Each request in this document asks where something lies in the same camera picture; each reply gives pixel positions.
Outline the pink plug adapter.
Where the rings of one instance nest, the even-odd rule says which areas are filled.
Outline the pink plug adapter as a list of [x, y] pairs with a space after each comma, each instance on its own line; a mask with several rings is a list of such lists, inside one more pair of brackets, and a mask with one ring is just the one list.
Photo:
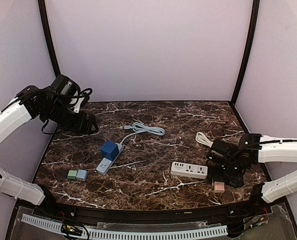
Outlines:
[[223, 193], [225, 191], [225, 183], [220, 181], [215, 181], [213, 183], [215, 193]]

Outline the blue cube socket adapter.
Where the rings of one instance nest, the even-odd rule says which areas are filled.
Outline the blue cube socket adapter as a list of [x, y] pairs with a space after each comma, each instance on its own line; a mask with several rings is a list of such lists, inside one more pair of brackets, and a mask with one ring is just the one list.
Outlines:
[[115, 142], [107, 140], [100, 147], [100, 152], [103, 158], [114, 161], [119, 154], [119, 147]]

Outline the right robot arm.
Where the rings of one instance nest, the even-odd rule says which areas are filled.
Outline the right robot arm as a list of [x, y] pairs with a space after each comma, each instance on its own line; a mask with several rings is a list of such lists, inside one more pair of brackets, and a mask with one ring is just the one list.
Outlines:
[[[238, 145], [216, 139], [206, 157], [208, 162], [213, 163], [209, 176], [219, 177], [225, 184], [239, 188], [244, 185], [244, 173], [252, 165], [297, 163], [297, 138], [246, 133], [240, 138]], [[255, 185], [250, 199], [272, 203], [294, 192], [297, 192], [297, 170], [276, 180]]]

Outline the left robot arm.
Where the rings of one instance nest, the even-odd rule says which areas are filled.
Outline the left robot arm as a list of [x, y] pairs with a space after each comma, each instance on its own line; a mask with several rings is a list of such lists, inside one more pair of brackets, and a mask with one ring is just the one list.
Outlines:
[[[80, 110], [88, 102], [91, 93], [92, 89], [81, 90], [76, 84], [64, 87], [51, 85], [43, 89], [28, 86], [0, 111], [0, 144], [36, 117], [44, 123], [51, 120], [63, 130], [77, 134], [91, 135], [98, 132], [95, 116]], [[1, 167], [0, 193], [35, 206], [54, 200], [46, 187], [27, 182]]]

